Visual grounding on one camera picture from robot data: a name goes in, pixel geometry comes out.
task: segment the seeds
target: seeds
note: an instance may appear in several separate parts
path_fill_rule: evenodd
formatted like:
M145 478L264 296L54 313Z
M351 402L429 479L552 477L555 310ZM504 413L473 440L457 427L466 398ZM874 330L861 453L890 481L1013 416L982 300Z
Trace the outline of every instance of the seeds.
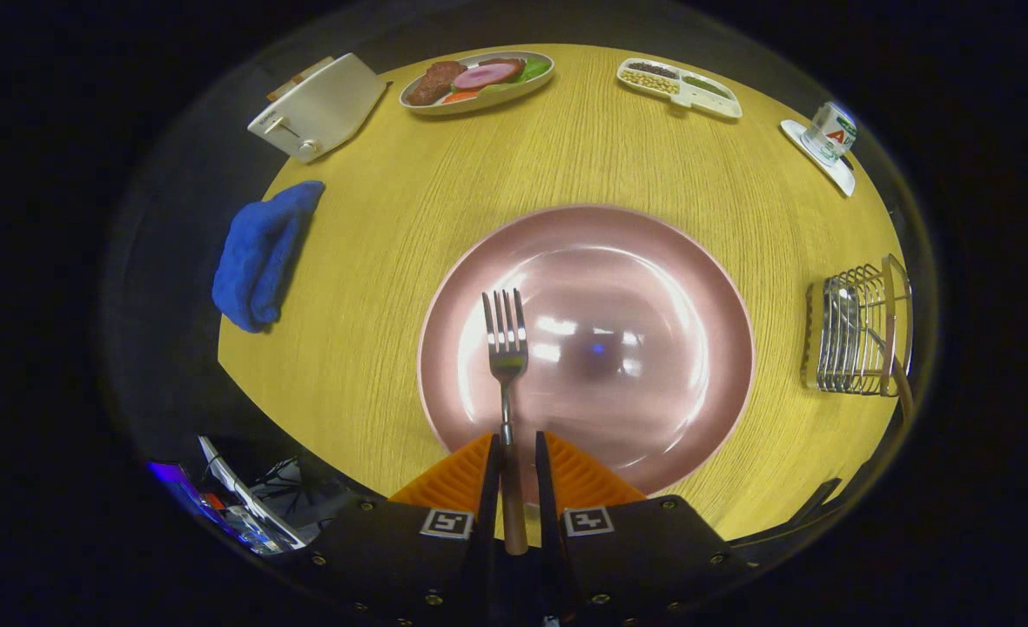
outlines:
M694 86L698 88L705 88L707 91L711 91L712 95L720 95L724 97L724 99L730 98L730 95L726 94L724 90L722 90L722 88L718 88L713 86L713 84L708 82L702 82L698 78L693 78L692 76L685 76L685 82L689 84L694 84Z
M640 84L641 87L656 88L656 90L664 91L666 95L680 95L680 83L676 83L675 80L641 74L641 72L632 71L632 69L622 71L622 80Z
M670 71L670 69L666 69L653 64L633 63L629 64L626 67L632 67L633 69L639 69L640 71L648 71L650 74L656 74L657 76L664 76L665 78L680 78L678 76L676 76L676 72Z

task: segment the white saucer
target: white saucer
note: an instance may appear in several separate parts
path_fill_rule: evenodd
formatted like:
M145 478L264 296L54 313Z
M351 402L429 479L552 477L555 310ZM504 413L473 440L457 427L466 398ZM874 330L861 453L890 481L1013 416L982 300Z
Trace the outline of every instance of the white saucer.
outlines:
M781 131L796 144L796 147L800 148L801 153L808 155L808 158L812 162L815 162L815 165L819 167L829 179L835 181L835 184L839 186L839 190L843 191L843 195L850 197L850 194L854 193L853 171L847 167L847 163L843 162L843 159L837 160L835 165L827 165L815 153L809 151L808 147L804 146L804 133L808 130L802 123L785 119L784 122L781 122Z

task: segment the fork tines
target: fork tines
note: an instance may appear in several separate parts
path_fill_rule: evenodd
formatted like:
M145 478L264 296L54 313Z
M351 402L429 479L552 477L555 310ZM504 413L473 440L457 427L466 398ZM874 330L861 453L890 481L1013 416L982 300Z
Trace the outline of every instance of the fork tines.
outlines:
M497 317L491 314L490 298L486 297L486 293L482 293L482 310L486 318L486 344L489 345L490 354L528 352L525 315L521 312L521 293L517 289L514 290L513 308L510 308L509 294L506 294L506 290L503 290L501 300L497 290L493 294ZM517 321L517 327L514 326L514 321ZM498 324L498 333L494 333L494 322Z

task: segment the fork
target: fork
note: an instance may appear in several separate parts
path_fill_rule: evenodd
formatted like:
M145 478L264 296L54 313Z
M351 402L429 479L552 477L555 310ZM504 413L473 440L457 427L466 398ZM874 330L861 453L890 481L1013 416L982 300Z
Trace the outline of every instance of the fork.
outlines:
M490 358L490 374L498 379L503 391L503 426L499 441L503 446L503 522L506 530L506 552L511 556L524 555L529 550L525 539L525 502L521 497L521 473L518 469L517 444L514 443L514 425L511 421L513 409L510 407L510 385L525 371L529 361L529 339L525 336L525 315L521 314L521 294L514 290L514 312L517 330L510 312L509 296L503 290L502 300L494 291L494 322L490 317L490 300L482 294L482 312L486 317L486 345ZM503 325L503 314L506 324Z

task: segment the cup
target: cup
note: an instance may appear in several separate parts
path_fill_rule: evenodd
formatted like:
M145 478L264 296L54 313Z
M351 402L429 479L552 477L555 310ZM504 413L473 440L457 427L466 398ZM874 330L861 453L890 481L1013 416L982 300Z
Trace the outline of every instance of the cup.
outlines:
M855 126L854 118L835 103L827 102L815 112L811 126L804 131L801 142L827 165L835 165L856 139L858 126Z

